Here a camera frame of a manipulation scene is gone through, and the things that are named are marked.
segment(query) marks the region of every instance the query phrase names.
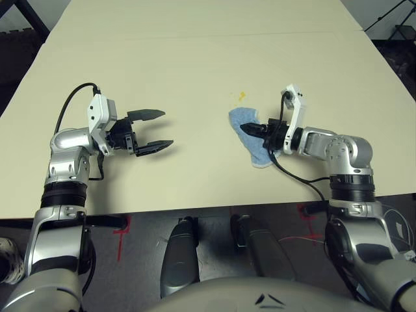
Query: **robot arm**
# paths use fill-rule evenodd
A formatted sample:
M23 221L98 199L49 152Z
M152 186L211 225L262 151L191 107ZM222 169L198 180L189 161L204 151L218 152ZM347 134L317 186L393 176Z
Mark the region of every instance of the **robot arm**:
M374 197L371 145L355 136L301 128L299 116L306 103L300 89L288 86L282 97L287 108L294 110L290 125L269 119L267 125L247 123L241 129L263 138L263 147L271 151L283 148L288 155L295 152L326 162L331 188L326 243L338 273L357 293L347 273L352 275L364 289L361 298L367 297L374 306L414 311L415 253L411 246L399 246L391 239L383 207Z
M3 311L82 311L79 274L94 261L94 246L86 224L86 188L90 156L97 155L103 179L104 157L114 150L136 156L155 153L173 141L139 147L131 124L162 116L160 110L136 110L117 120L113 100L99 92L87 108L88 127L65 129L51 139L51 159L40 209L36 212L25 254L25 279Z

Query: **gray floor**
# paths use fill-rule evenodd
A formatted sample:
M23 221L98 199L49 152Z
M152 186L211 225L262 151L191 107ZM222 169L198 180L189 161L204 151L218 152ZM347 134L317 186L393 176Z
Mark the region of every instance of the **gray floor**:
M415 227L416 203L412 195L379 198L394 205ZM326 217L302 220L296 204L255 205L189 209L131 214L129 233L123 235L121 259L117 261L120 234L106 228L94 228L97 251L94 279L84 297L87 311L142 311L160 300L159 276L166 242L177 219L197 216L200 245L197 248L202 281L225 276L253 276L254 270L244 252L234 249L229 232L232 214L249 213L267 224L277 239L287 236L323 235ZM0 228L0 236L12 237L24 251L29 231ZM281 242L290 257L298 281L349 296L342 281L327 260L322 244L288 239ZM13 286L0 285L0 305Z

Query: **silver arm segment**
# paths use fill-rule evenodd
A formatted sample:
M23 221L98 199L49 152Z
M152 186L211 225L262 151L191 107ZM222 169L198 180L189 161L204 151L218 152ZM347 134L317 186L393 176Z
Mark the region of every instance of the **silver arm segment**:
M334 216L326 240L334 265L349 271L376 307L392 311L400 304L414 311L416 297L410 294L416 293L416 263L406 259L414 253L410 246L395 246L383 207L372 196L371 145L363 138L306 127L297 152L328 167Z
M151 120L163 114L160 110L136 110L117 120L114 101L95 92L87 107L88 127L53 135L44 194L25 254L26 278L10 295L3 311L82 310L78 275L88 271L95 254L85 209L90 156L98 155L102 179L102 160L115 149L142 156L168 147L172 140L139 147L131 128L135 120Z

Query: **black cable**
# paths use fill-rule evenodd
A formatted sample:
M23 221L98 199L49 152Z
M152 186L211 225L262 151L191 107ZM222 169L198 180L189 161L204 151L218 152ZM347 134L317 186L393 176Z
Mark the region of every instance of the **black cable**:
M62 107L62 109L60 110L59 113L59 117L57 120L57 125L55 126L55 132L53 133L54 135L57 134L59 132L59 128L60 128L60 123L62 122L62 119L64 117L66 108L68 107L68 105L70 104L71 99L73 98L73 96L80 91L80 89L85 88L86 86L92 86L92 91L94 93L94 95L96 94L100 94L101 92L99 91L98 86L95 83L83 83L80 84L78 87L76 87L75 89L73 89L73 91L71 92L71 94L68 96L68 98L66 99L64 106Z
M99 174L100 174L101 177L91 177L88 180L90 180L90 181L101 181L101 180L104 180L103 163L104 163L104 154L103 154L102 151L99 151L99 154L97 156L97 165L98 165L98 170L99 170Z
M290 92L286 91L285 93L282 94L281 96L281 100L280 100L280 113L279 113L279 123L277 124L276 128L274 129L271 137L274 138L276 136L276 133L279 131L280 125L281 125L281 120L283 119L283 109L284 109L284 103L285 103L285 98L291 96ZM282 167L278 160L275 158L273 152L270 150L270 143L267 147L267 151L268 151L268 156L270 157L270 160L272 161L272 163L274 163L274 165L276 167L278 167L282 172L284 172L285 174L287 174L288 176L293 177L294 179L298 180L299 182L302 182L303 184L308 185L309 187L311 187L320 197L320 199L325 202L325 197L322 195L322 193L320 192L320 190L312 185L311 183L317 182L317 181L322 181L322 180L327 180L329 179L328 177L320 177L318 179L313 179L313 180L306 180L306 179L302 179L301 177L298 177L297 175L292 174L291 172L287 171L286 169L284 169L284 167Z
M91 258L91 268L90 273L88 275L88 278L85 281L84 287L83 287L83 296L85 295L86 291L88 290L88 287L91 284L92 277L94 276L94 272L96 271L96 262L97 262L97 254L96 249L94 247L94 244L92 241L90 241L91 249L92 249L92 258Z

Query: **wire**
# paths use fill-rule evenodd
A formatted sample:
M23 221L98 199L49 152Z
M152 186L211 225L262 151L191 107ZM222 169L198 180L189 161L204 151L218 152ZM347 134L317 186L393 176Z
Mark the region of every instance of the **wire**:
M386 207L390 207L390 208L392 208L392 209L389 209L389 210L387 210L385 213L384 213L384 215L383 215L383 218L385 218L385 216L388 214L388 213L396 213L396 214L398 214L402 219L403 219L403 221L404 221L404 223L406 224L406 227L407 227L407 229L408 229L408 242L406 243L407 245L409 245L409 247L411 248L411 249L413 249L413 245L414 245L414 242L415 242L415 239L414 239L414 234L413 234L413 230L411 229L411 226L409 226L409 223L408 223L408 221L406 220L406 218L404 218L404 216L403 216L403 214L401 214L400 212L398 212L394 207L392 207L392 206L390 206L390 205L384 205L384 204L382 204L383 206L386 206Z
M100 177L90 177L88 180L90 180L90 181L104 180L103 163L104 163L104 154L103 154L102 151L99 151L99 154L97 156L97 165L98 165L98 170L99 170Z
M280 100L280 112L279 112L279 123L277 124L276 128L274 129L271 137L275 137L276 133L279 131L280 125L281 125L281 120L283 118L283 110L284 110L284 103L285 103L285 98L288 96L288 94L290 95L290 92L286 91L285 93L282 94L281 96L281 100ZM288 176L293 177L294 179L298 180L299 182L306 184L307 186L311 187L320 197L320 199L325 202L325 197L322 195L322 193L320 192L320 190L312 185L311 183L317 182L317 181L322 181L322 180L327 180L329 179L328 177L320 177L318 179L313 179L313 180L306 180L306 179L302 179L301 177L298 177L297 175L292 174L291 172L287 171L286 169L284 169L284 167L281 166L281 164L278 162L277 158L274 156L273 152L270 149L270 143L267 146L267 152L268 152L268 156L270 157L270 160L272 161L272 163L274 163L274 165L276 167L278 167L282 172L284 172L285 174L287 174ZM329 212L328 210L326 211L327 217L329 218Z
M301 236L288 236L288 237L284 237L280 240L278 240L279 242L284 241L286 239L304 239L305 241L311 241L311 242L319 242L320 244L324 244L324 242L322 242L321 240L316 240L316 239L309 239L307 237L301 237Z
M92 249L91 268L90 268L90 273L88 275L88 278L86 279L84 287L83 287L83 296L88 290L88 287L90 286L91 281L92 281L92 277L94 276L94 272L96 271L96 262L97 262L96 248L94 247L94 244L92 243L92 241L90 241L90 245Z
M75 89L73 89L73 91L71 92L71 94L68 96L68 98L66 99L64 106L62 106L62 109L60 110L59 113L59 117L57 120L57 125L55 126L55 132L53 133L54 135L57 134L59 132L59 128L60 128L60 123L62 122L62 119L65 115L65 111L66 108L68 107L68 105L70 104L71 99L73 98L73 96L80 91L80 89L85 88L86 86L92 86L92 91L95 94L100 94L101 92L99 91L98 86L95 83L83 83L80 84L78 87L76 87Z

